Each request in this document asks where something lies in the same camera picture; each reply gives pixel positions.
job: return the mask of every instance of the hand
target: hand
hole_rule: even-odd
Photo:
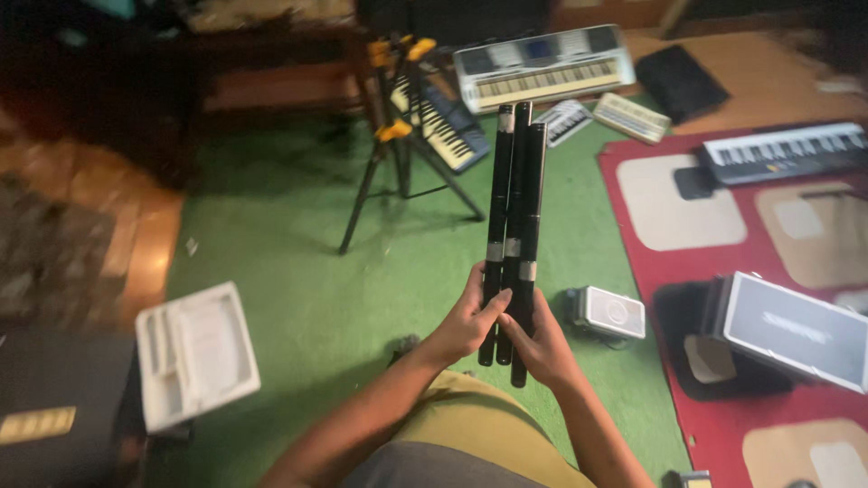
[[[534,338],[528,337],[515,319],[506,313],[497,317],[500,330],[505,331],[521,356],[524,365],[537,381],[549,389],[572,385],[582,376],[563,330],[549,309],[543,292],[534,289]]]
[[[506,289],[482,308],[484,268],[485,261],[480,261],[470,269],[461,298],[440,326],[419,345],[420,352],[443,368],[479,349],[485,334],[512,299],[512,290]]]

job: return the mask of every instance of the keyboard stand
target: keyboard stand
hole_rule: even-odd
[[[410,113],[417,113],[414,109],[421,107],[422,105],[422,88],[421,88],[421,69],[418,66],[420,55],[414,55],[414,48],[419,46],[420,43],[415,43],[410,47],[404,45],[403,43],[397,43],[399,46],[399,51],[401,53],[401,60],[398,62],[398,67],[395,69],[395,74],[392,80],[398,79],[398,73],[402,68],[407,68],[410,73],[408,74],[408,79],[410,82]],[[440,191],[442,189],[449,188],[458,196],[459,199],[466,205],[470,211],[473,213],[472,219],[474,221],[484,221],[486,218],[485,212],[482,211],[481,208],[470,198],[467,193],[464,192],[464,189],[458,185],[458,182],[455,181],[455,178],[452,177],[449,166],[440,159],[439,156],[433,155],[433,150],[430,150],[425,142],[423,133],[424,133],[424,119],[420,119],[419,127],[414,127],[411,123],[404,122],[401,119],[395,120],[392,115],[392,106],[390,102],[391,92],[393,87],[391,86],[390,80],[386,75],[386,65],[388,64],[388,56],[390,53],[390,49],[393,47],[389,42],[377,41],[375,43],[371,43],[369,45],[369,52],[371,54],[371,63],[374,67],[374,70],[377,75],[377,85],[380,92],[380,104],[381,110],[386,124],[392,123],[391,125],[384,125],[377,130],[377,133],[374,135],[374,147],[371,152],[371,158],[368,160],[367,168],[365,169],[365,177],[362,179],[362,185],[358,189],[358,194],[356,195],[356,203],[352,208],[352,215],[350,216],[350,222],[346,226],[346,232],[344,233],[344,240],[340,244],[340,248],[338,253],[340,255],[346,254],[346,251],[349,249],[350,241],[352,240],[352,234],[356,230],[356,225],[358,224],[358,218],[362,213],[362,207],[365,205],[365,201],[368,198],[372,198],[375,196],[391,196],[394,195],[395,192],[391,190],[386,190],[384,192],[369,195],[371,190],[371,184],[373,182],[374,174],[377,172],[377,166],[382,162],[386,157],[386,149],[385,146],[388,145],[388,151],[392,153],[393,158],[395,159],[395,167],[398,173],[398,195],[405,200],[409,200],[410,198],[416,198],[418,196],[427,195],[430,193],[434,193],[436,191]],[[440,178],[446,183],[442,187],[432,188],[430,190],[425,190],[424,192],[420,192],[414,195],[410,194],[410,172],[411,172],[411,155],[416,153],[419,155],[422,160],[434,170]]]

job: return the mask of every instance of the yellow clamp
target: yellow clamp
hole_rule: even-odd
[[[434,49],[434,46],[437,45],[437,41],[434,39],[429,39],[428,37],[423,37],[419,39],[419,41],[410,48],[410,52],[407,53],[407,59],[410,61],[418,61],[419,58],[425,55],[426,52]]]
[[[368,43],[368,56],[371,58],[371,66],[374,68],[382,68],[389,64],[388,41],[380,40]]]
[[[374,137],[379,139],[381,142],[391,141],[392,139],[400,139],[402,137],[406,137],[412,132],[413,127],[410,126],[409,123],[402,121],[401,119],[395,119],[395,122],[389,126],[380,126],[377,129],[377,132],[374,133]]]

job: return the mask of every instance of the red rug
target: red rug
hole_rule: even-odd
[[[638,141],[611,142],[598,155],[630,266],[633,268],[641,298],[648,308],[649,322],[657,332],[661,357],[687,450],[694,469],[709,470],[716,488],[751,486],[742,458],[742,442],[745,435],[753,429],[815,419],[846,418],[854,420],[868,431],[868,397],[836,386],[797,386],[793,392],[786,394],[699,402],[689,398],[675,378],[674,369],[668,359],[667,346],[665,341],[660,339],[661,330],[654,314],[652,296],[660,287],[685,281],[709,280],[716,274],[726,275],[742,271],[755,272],[772,283],[822,300],[832,300],[836,293],[843,290],[816,291],[798,285],[784,269],[771,237],[763,226],[760,214],[754,206],[754,196],[761,189],[792,185],[793,180],[732,189],[747,227],[747,238],[740,244],[658,252],[645,247],[637,237],[616,177],[616,170],[622,162],[662,155],[690,154],[693,148],[704,141],[750,133],[752,131],[749,129],[739,129],[670,136],[653,147]],[[799,179],[799,182],[815,181],[846,181],[855,188],[868,188],[868,178],[863,175]]]

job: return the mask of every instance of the black metal tube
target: black metal tube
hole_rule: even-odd
[[[497,138],[494,145],[494,171],[491,182],[488,247],[485,251],[485,277],[483,303],[488,305],[500,293],[500,274],[503,264],[503,232],[506,226],[506,206],[510,196],[510,169],[512,166],[512,131],[516,120],[512,105],[501,105],[497,111]],[[496,325],[492,324],[483,344],[479,347],[479,364],[491,366],[494,360]]]
[[[525,142],[527,139],[530,117],[533,114],[533,102],[516,104],[516,126],[512,142],[512,169],[510,171],[510,198],[506,211],[506,239],[503,241],[503,271],[500,287],[510,288],[513,293],[518,285],[518,264],[521,251],[521,221],[522,221],[522,178],[524,175],[524,158],[526,156]],[[512,303],[506,308],[511,314]],[[507,366],[512,362],[512,341],[505,333],[497,335],[497,364]]]
[[[512,318],[530,337],[534,335],[534,283],[536,282],[536,249],[539,244],[540,208],[543,204],[543,170],[548,127],[544,123],[531,124],[527,131],[527,154],[522,175],[522,248],[518,270],[518,284],[512,290],[515,312]],[[510,382],[524,388],[528,370],[518,354],[512,358]]]

